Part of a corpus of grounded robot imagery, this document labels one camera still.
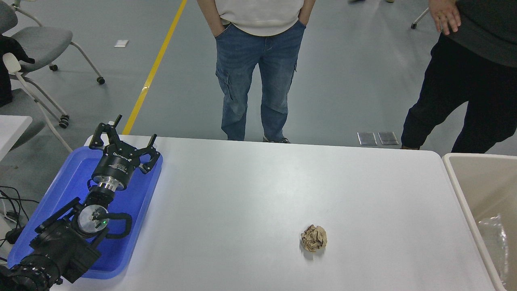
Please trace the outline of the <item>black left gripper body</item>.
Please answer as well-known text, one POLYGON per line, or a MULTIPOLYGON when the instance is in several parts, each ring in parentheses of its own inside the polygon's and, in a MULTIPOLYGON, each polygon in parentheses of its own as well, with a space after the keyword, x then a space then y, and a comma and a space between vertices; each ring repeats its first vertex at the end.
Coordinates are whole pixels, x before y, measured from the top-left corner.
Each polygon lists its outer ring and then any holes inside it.
POLYGON ((118 190, 125 190, 140 164, 140 158, 135 155, 136 147, 125 142, 122 145, 109 144, 103 150, 103 155, 97 167, 93 171, 92 179, 95 183, 101 181, 118 181, 118 190))

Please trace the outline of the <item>person's hand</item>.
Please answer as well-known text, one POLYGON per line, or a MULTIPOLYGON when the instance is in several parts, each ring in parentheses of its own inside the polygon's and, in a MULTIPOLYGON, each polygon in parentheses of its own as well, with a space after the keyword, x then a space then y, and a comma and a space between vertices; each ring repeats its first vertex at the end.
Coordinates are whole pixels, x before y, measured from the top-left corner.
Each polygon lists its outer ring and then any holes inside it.
POLYGON ((456 0, 429 0, 428 8, 436 30, 445 35, 456 33, 461 26, 456 0))

